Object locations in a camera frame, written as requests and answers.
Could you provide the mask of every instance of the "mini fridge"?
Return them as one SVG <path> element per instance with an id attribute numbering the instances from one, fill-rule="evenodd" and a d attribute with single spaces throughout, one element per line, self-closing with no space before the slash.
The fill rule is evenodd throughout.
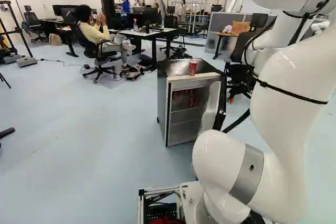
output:
<path id="1" fill-rule="evenodd" d="M 202 129 L 212 129 L 218 108 L 220 75 L 202 59 L 196 75 L 189 75 L 189 60 L 158 62 L 157 122 L 168 146 L 196 140 Z"/>

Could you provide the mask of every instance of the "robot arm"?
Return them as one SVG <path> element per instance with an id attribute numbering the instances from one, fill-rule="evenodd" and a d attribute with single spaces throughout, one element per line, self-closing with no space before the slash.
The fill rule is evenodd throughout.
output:
<path id="1" fill-rule="evenodd" d="M 313 13 L 318 6 L 323 6 L 319 13 L 327 14 L 336 6 L 336 0 L 253 1 L 298 16 Z M 304 214 L 304 145 L 336 80 L 336 45 L 332 42 L 336 36 L 336 11 L 330 16 L 332 24 L 325 32 L 285 47 L 301 20 L 280 15 L 274 28 L 255 41 L 262 48 L 267 36 L 278 36 L 279 45 L 284 47 L 265 49 L 267 62 L 260 71 L 261 84 L 256 84 L 250 104 L 253 123 L 273 153 L 263 153 L 213 130 L 197 139 L 194 169 L 205 191 L 206 208 L 218 223 L 241 223 L 247 208 L 284 224 L 295 223 Z M 295 28 L 282 28 L 284 20 Z M 264 47 L 276 46 L 273 42 L 270 39 Z"/>
<path id="2" fill-rule="evenodd" d="M 329 21 L 324 21 L 321 23 L 312 24 L 311 29 L 315 34 L 321 34 L 329 25 Z"/>

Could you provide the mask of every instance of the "soda can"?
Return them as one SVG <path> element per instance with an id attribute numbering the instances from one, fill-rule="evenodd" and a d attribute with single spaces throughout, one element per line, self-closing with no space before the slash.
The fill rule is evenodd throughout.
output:
<path id="1" fill-rule="evenodd" d="M 190 59 L 189 61 L 189 75 L 194 76 L 196 74 L 197 61 L 194 59 Z"/>

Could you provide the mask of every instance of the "tripod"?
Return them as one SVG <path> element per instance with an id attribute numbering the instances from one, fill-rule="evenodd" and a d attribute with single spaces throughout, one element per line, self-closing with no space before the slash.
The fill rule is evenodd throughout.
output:
<path id="1" fill-rule="evenodd" d="M 0 80 L 2 82 L 5 82 L 10 89 L 12 88 L 11 85 L 9 85 L 9 83 L 6 81 L 5 77 L 1 73 L 0 73 Z"/>

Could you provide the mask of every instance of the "floor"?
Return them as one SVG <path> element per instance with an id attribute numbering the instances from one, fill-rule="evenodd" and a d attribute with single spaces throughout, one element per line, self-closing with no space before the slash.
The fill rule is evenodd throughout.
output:
<path id="1" fill-rule="evenodd" d="M 150 43 L 143 48 L 151 55 Z M 67 46 L 36 44 L 31 50 L 37 59 L 76 66 L 41 61 L 24 69 L 0 67 L 13 87 L 0 83 L 0 126 L 16 129 L 0 150 L 0 223 L 136 223 L 139 188 L 194 179 L 193 143 L 164 147 L 155 119 L 156 72 L 135 82 L 104 76 L 94 85 L 80 74 L 80 65 L 93 64 L 81 47 L 75 47 L 79 58 L 67 56 Z M 221 57 L 212 60 L 204 47 L 187 46 L 187 53 L 224 68 Z M 223 127 L 248 104 L 238 96 Z M 307 144 L 309 208 L 300 223 L 334 223 L 334 115 L 336 94 Z M 250 120 L 230 134 L 269 151 Z"/>

